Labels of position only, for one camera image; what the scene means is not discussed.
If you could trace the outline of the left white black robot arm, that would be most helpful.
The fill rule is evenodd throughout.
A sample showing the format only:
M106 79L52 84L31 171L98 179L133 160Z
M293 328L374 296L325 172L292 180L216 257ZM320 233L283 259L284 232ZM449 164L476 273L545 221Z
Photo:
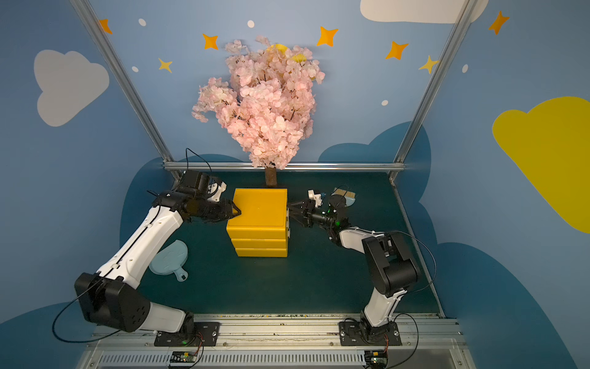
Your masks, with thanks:
M142 296L137 287L163 244L185 221L227 221L239 215L241 210L227 198L211 201L207 195L162 192L121 249L97 272L83 273L75 281L84 319L129 333L193 331L190 313L155 304Z

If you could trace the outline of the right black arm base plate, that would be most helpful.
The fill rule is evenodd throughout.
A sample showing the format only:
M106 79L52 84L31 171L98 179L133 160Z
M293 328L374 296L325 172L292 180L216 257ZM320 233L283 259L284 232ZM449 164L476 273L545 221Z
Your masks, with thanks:
M338 323L342 346L401 346L398 326L392 321L381 327L373 327L365 321L347 318Z

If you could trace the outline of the yellow drawer cabinet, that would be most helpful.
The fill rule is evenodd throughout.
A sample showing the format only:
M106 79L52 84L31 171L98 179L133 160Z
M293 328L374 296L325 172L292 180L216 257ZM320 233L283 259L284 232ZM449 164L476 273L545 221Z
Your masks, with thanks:
M286 258L290 225L287 190L238 188L234 203L241 214L227 223L227 233L241 258Z

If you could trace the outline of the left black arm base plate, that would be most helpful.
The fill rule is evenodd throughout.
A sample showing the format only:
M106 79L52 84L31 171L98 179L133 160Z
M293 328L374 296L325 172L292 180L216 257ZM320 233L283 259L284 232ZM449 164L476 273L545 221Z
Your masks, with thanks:
M218 341L220 322L196 321L179 332L159 331L156 334L155 347L215 347Z

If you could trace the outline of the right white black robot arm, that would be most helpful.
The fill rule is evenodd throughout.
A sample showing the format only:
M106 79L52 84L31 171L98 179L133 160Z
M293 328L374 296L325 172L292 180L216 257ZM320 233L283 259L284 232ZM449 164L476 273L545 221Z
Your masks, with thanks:
M289 216L306 228L324 229L339 247L363 254L367 261L373 292L360 316L360 328L368 335L385 332L402 297L419 280L421 273L408 244L398 232L375 232L352 226L347 215L353 204L345 195L331 195L328 209L320 198L290 203Z

